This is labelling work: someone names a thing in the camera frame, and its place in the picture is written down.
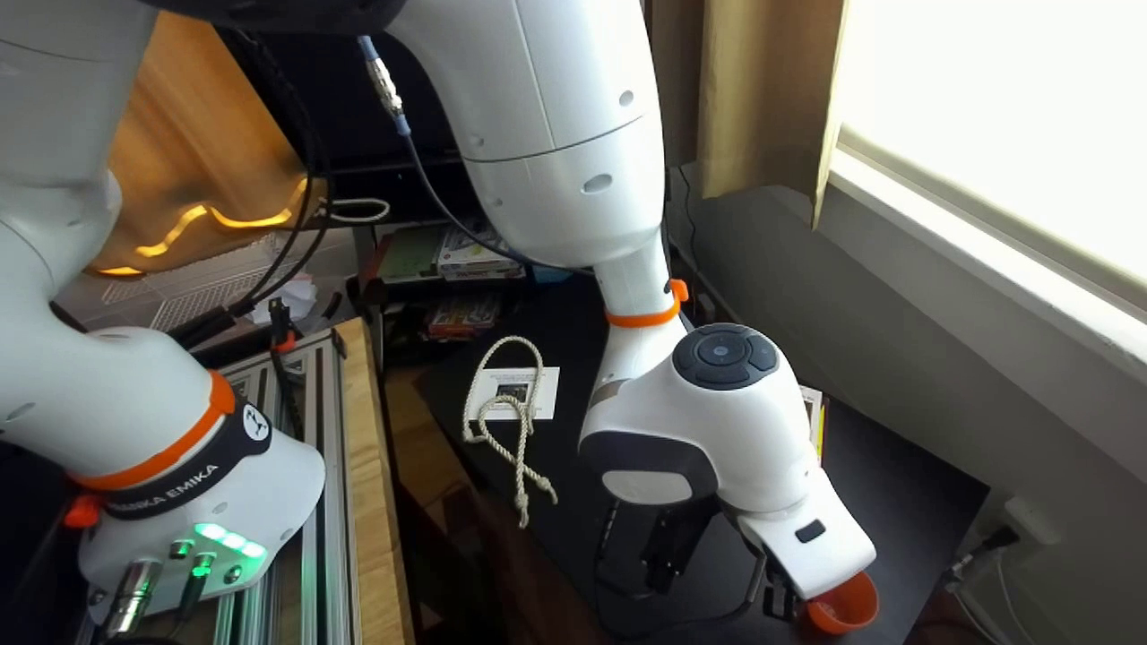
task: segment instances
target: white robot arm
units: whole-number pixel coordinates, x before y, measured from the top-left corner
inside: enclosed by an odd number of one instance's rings
[[[784,353],[754,328],[684,332],[678,320],[684,295],[661,239],[661,101],[638,0],[158,5],[230,25],[388,27],[402,40],[441,92],[496,228],[519,254],[592,265],[598,278],[608,339],[580,451],[602,464],[602,482],[643,504],[722,494],[808,598],[874,558],[819,464]],[[48,315],[48,296],[115,223],[105,156],[146,27],[150,12],[129,0],[13,0],[0,25],[0,438],[91,486],[115,482],[132,504],[146,504],[132,491],[185,478],[179,462],[249,413],[158,332],[78,338]],[[213,515],[214,500],[232,511],[213,524],[249,535],[270,558],[323,486],[307,448],[277,431],[270,438],[261,454],[238,458],[197,499],[105,524],[83,553],[91,585],[112,589],[139,555]],[[173,445],[184,445],[177,458],[146,464]],[[256,511],[261,491],[285,482],[295,494]]]

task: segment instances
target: floor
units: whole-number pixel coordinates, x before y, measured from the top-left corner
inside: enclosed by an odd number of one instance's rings
[[[388,410],[399,478],[428,515],[460,546],[472,546],[496,568],[496,591],[504,621],[504,641],[512,645],[596,645],[608,641],[592,609],[574,589],[546,564],[533,541],[528,541],[509,504],[484,499],[460,464],[452,445],[441,438],[429,406],[421,396],[421,365],[399,365],[388,371]],[[944,589],[917,621],[912,645],[989,645],[958,598]]]

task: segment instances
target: window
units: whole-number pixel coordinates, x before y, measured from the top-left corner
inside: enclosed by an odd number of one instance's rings
[[[1147,5],[852,0],[841,143],[1147,313]]]

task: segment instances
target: wall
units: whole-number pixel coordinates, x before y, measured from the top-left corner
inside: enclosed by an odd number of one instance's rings
[[[966,585],[992,632],[1147,634],[1145,380],[840,191],[819,232],[780,191],[682,205],[667,238],[803,380],[986,479],[975,535],[1024,515],[1035,536]]]

